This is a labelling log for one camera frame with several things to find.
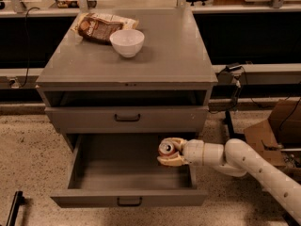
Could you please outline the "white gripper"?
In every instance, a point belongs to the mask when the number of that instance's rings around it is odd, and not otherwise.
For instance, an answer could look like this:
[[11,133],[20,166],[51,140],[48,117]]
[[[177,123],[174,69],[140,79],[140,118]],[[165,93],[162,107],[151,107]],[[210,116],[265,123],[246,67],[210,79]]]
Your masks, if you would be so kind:
[[204,142],[202,140],[192,139],[186,143],[186,140],[179,137],[169,137],[164,141],[170,141],[174,144],[176,151],[182,150],[170,156],[158,156],[157,160],[163,166],[180,167],[186,164],[193,166],[201,166],[203,164]]

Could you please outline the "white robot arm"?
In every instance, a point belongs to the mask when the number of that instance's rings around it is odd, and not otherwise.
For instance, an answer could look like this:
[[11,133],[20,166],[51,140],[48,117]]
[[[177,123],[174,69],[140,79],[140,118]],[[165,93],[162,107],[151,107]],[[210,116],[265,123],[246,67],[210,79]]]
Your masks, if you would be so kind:
[[158,153],[159,163],[168,167],[207,166],[234,177],[249,173],[301,224],[301,185],[241,139],[232,138],[223,145],[168,137],[159,144]]

